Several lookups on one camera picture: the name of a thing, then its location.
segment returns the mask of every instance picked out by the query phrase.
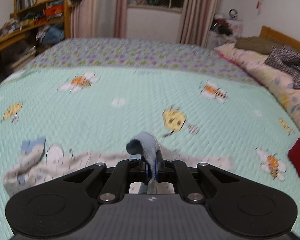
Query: screw head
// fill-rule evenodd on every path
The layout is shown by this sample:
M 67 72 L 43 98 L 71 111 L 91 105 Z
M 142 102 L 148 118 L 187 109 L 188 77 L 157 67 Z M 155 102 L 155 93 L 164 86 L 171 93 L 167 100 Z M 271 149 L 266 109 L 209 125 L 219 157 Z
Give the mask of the screw head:
M 187 198 L 191 201 L 200 201 L 203 199 L 203 196 L 200 193 L 190 193 Z
M 102 201 L 109 202 L 109 201 L 112 201 L 115 199 L 115 195 L 113 195 L 112 193 L 104 193 L 104 194 L 101 194 L 99 198 Z

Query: bee pattern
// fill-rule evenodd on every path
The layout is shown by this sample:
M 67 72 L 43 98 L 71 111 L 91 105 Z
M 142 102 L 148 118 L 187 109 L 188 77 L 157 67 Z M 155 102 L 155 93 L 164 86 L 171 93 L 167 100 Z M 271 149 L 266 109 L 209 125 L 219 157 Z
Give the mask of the bee pattern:
M 94 72 L 86 72 L 82 76 L 75 76 L 71 81 L 58 87 L 58 90 L 70 91 L 70 93 L 79 92 L 84 88 L 89 88 L 93 83 L 100 80 Z
M 9 118 L 12 118 L 11 123 L 17 123 L 19 120 L 17 114 L 20 112 L 21 108 L 22 108 L 22 103 L 17 103 L 9 106 L 7 111 L 3 114 L 3 118 L 2 120 L 0 120 L 0 123 L 2 123 L 3 121 Z
M 256 149 L 256 153 L 260 160 L 263 161 L 263 163 L 260 164 L 260 168 L 269 173 L 273 179 L 284 181 L 283 173 L 286 172 L 286 165 L 284 162 L 260 148 Z
M 207 99 L 216 99 L 220 103 L 224 103 L 227 99 L 226 92 L 212 82 L 207 81 L 200 95 Z
M 295 131 L 293 129 L 291 129 L 288 124 L 283 120 L 283 118 L 279 118 L 278 120 L 279 124 L 282 125 L 282 127 L 286 130 L 286 132 L 288 132 L 288 135 L 290 135 L 290 133 L 295 133 Z
M 165 134 L 163 137 L 172 135 L 175 131 L 180 131 L 183 125 L 186 122 L 186 115 L 182 113 L 179 108 L 173 109 L 171 106 L 170 109 L 166 109 L 162 113 L 164 120 L 164 126 L 171 132 Z
M 189 133 L 197 134 L 200 132 L 200 129 L 195 125 L 188 125 Z

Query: blanket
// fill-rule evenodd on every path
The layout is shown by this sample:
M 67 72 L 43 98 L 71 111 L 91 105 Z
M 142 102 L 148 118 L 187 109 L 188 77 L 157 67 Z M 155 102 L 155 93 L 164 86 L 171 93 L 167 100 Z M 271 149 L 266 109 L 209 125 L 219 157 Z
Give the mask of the blanket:
M 273 48 L 265 64 L 285 72 L 293 78 L 293 88 L 300 89 L 300 53 L 289 46 Z

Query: curtain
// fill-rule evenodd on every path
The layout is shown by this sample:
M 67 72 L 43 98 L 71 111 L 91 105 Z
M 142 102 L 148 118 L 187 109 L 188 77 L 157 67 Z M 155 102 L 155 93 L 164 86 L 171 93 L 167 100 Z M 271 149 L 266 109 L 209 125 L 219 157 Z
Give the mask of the curtain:
M 220 0 L 185 0 L 178 41 L 206 46 L 208 32 Z
M 71 12 L 71 37 L 113 37 L 115 14 L 116 0 L 82 0 Z
M 114 25 L 114 36 L 116 38 L 126 37 L 127 4 L 128 0 L 117 0 Z

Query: blue cloth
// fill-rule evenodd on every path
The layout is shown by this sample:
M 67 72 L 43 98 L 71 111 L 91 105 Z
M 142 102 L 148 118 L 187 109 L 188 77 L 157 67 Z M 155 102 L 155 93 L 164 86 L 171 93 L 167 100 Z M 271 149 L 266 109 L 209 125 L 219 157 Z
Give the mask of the blue cloth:
M 126 145 L 126 150 L 131 155 L 140 154 L 146 159 L 151 169 L 151 179 L 148 183 L 148 194 L 156 193 L 156 182 L 155 182 L 155 158 L 156 152 L 160 149 L 157 139 L 148 132 L 141 132 L 137 134 L 132 140 Z
M 42 137 L 42 138 L 38 138 L 36 140 L 33 141 L 22 141 L 21 144 L 21 152 L 24 152 L 25 154 L 28 154 L 32 151 L 33 147 L 40 144 L 40 145 L 44 145 L 46 142 L 46 138 Z
M 44 36 L 42 40 L 42 44 L 51 44 L 51 43 L 57 43 L 60 41 L 63 41 L 65 39 L 65 32 L 62 30 L 59 30 L 58 28 L 51 26 L 49 30 L 47 31 L 46 35 Z

